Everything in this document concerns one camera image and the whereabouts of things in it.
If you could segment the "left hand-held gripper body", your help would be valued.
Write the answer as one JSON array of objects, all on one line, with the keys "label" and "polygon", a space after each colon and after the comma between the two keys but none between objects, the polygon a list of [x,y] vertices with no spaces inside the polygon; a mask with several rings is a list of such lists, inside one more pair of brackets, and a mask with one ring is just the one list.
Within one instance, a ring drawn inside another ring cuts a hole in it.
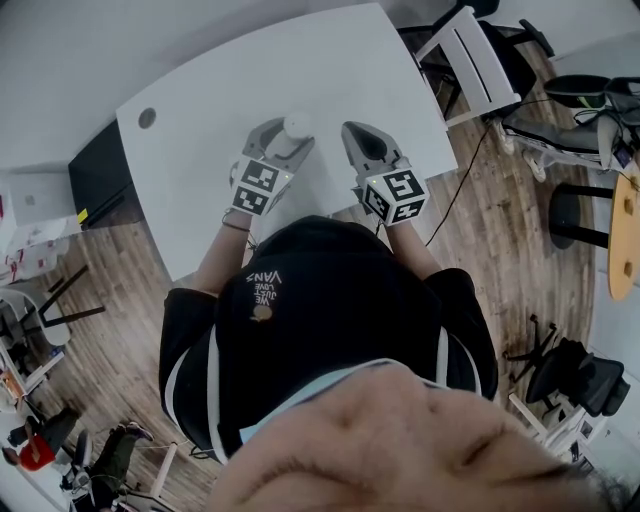
[{"label": "left hand-held gripper body", "polygon": [[255,217],[267,215],[283,197],[294,174],[291,161],[241,155],[231,173],[231,207]]}]

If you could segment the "black cabinet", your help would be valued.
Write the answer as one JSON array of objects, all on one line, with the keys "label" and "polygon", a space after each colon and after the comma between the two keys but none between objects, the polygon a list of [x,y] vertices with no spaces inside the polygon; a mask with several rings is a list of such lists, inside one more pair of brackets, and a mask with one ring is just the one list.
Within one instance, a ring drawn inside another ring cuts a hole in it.
[{"label": "black cabinet", "polygon": [[78,153],[68,171],[82,231],[144,219],[116,120]]}]

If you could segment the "white plastic chair black legs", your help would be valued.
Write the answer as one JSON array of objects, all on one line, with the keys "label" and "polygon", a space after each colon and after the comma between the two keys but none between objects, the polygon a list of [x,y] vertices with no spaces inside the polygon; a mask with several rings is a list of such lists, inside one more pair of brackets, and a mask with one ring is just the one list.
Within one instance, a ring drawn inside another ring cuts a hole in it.
[{"label": "white plastic chair black legs", "polygon": [[25,337],[40,333],[54,347],[62,347],[71,340],[69,325],[78,320],[106,311],[104,306],[64,314],[58,300],[88,272],[83,266],[70,278],[60,278],[47,291],[26,281],[0,288],[0,305],[8,305]]}]

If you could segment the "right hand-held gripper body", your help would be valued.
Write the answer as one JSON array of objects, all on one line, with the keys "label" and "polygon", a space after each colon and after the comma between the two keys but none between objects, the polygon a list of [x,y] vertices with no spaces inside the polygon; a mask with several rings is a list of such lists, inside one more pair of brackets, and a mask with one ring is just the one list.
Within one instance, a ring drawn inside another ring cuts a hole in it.
[{"label": "right hand-held gripper body", "polygon": [[356,183],[361,204],[386,227],[419,216],[429,199],[425,184],[407,157],[359,174]]}]

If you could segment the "white plastic cylinder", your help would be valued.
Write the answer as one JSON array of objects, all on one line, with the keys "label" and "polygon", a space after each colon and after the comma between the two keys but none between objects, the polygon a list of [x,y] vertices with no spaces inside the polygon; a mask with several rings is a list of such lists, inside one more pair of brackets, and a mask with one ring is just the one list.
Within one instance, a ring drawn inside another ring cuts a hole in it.
[{"label": "white plastic cylinder", "polygon": [[289,157],[311,137],[310,116],[304,112],[291,113],[284,118],[282,128],[268,144],[265,155],[267,158]]}]

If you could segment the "black round chair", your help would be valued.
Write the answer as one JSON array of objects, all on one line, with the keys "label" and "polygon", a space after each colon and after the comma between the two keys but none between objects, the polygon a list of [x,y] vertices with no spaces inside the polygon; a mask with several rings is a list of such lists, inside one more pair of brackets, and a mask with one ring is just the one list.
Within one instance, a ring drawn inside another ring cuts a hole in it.
[{"label": "black round chair", "polygon": [[595,75],[563,75],[548,80],[547,96],[568,108],[600,109],[606,104],[605,89],[610,79]]}]

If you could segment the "white workbench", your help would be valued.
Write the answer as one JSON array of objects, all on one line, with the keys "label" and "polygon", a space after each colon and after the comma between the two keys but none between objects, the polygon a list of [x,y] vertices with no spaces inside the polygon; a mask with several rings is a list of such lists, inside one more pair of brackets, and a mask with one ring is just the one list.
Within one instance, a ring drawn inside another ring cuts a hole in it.
[{"label": "white workbench", "polygon": [[0,345],[0,413],[17,413],[20,404],[48,379],[50,371],[64,356],[62,349],[55,349],[44,365],[23,376],[9,352]]}]

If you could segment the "person's black t-shirt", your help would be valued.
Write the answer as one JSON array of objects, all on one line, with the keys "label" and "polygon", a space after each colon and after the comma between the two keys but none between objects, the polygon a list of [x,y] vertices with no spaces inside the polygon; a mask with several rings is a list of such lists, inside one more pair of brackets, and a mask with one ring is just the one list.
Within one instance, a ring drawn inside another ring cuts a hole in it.
[{"label": "person's black t-shirt", "polygon": [[421,280],[368,229],[309,216],[261,244],[218,296],[169,292],[164,412],[212,458],[304,384],[374,359],[493,398],[498,368],[474,283],[459,268]]}]

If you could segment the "person's left forearm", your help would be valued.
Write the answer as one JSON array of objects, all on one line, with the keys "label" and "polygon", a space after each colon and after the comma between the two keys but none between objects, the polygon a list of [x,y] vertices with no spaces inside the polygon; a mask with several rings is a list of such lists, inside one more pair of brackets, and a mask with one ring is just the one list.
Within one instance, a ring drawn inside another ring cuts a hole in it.
[{"label": "person's left forearm", "polygon": [[249,238],[249,233],[229,229],[222,225],[223,221],[250,229],[252,217],[230,209],[223,216],[221,226],[194,274],[191,287],[213,296],[218,296],[242,268]]}]

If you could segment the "light blue face mask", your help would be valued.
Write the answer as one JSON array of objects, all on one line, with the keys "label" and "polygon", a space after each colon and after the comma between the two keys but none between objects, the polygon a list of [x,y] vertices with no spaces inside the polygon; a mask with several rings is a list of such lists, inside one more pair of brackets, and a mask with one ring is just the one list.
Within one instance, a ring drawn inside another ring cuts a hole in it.
[{"label": "light blue face mask", "polygon": [[276,417],[326,397],[330,392],[355,390],[358,384],[363,385],[366,400],[369,400],[369,396],[401,400],[406,396],[420,395],[425,391],[448,390],[446,384],[422,377],[412,371],[408,365],[389,358],[374,359],[355,366],[332,370],[304,384],[253,425],[240,428],[241,445],[245,446],[249,443]]}]

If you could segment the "black office chair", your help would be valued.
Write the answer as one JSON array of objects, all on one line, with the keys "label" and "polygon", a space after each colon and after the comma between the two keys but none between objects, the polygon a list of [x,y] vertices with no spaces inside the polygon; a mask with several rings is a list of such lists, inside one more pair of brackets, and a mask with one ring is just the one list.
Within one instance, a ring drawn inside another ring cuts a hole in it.
[{"label": "black office chair", "polygon": [[486,21],[480,21],[479,25],[493,47],[513,92],[518,94],[520,99],[524,99],[533,89],[537,77],[516,47],[527,42],[536,42],[547,58],[554,57],[555,52],[546,36],[528,20],[520,19],[519,23],[521,25],[520,31],[510,36],[504,35],[497,27]]},{"label": "black office chair", "polygon": [[630,391],[623,377],[624,365],[597,357],[581,342],[561,336],[555,323],[549,324],[548,334],[541,338],[538,317],[531,315],[529,321],[533,324],[533,348],[522,354],[502,353],[505,361],[524,364],[518,374],[509,375],[512,384],[530,377],[525,403],[542,402],[552,412],[559,407],[552,397],[560,394],[592,417],[614,416]]}]

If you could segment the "person's right forearm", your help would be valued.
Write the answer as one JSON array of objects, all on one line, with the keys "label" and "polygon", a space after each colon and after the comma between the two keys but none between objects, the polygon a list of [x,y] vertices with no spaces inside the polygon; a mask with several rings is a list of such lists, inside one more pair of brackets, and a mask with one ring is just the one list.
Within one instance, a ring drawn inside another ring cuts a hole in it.
[{"label": "person's right forearm", "polygon": [[385,231],[395,257],[419,279],[442,270],[409,221],[386,226]]}]

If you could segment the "white shelf rack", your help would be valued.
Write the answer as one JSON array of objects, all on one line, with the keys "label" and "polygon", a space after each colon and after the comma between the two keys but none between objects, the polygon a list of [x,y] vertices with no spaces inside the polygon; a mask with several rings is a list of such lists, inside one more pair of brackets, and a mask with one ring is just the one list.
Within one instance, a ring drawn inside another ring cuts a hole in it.
[{"label": "white shelf rack", "polygon": [[611,463],[602,451],[610,417],[591,416],[582,406],[573,406],[557,393],[550,411],[538,417],[515,393],[508,395],[526,435],[564,463],[586,470],[612,473]]}]

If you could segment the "white wooden chair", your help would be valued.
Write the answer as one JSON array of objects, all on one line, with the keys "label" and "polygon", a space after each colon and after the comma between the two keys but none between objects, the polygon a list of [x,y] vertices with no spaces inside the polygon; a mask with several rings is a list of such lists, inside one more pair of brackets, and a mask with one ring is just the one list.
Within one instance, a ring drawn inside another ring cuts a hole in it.
[{"label": "white wooden chair", "polygon": [[474,9],[464,6],[415,54],[418,63],[440,47],[457,79],[469,110],[443,119],[448,127],[519,103],[521,96],[511,82],[486,34],[474,17]]}]

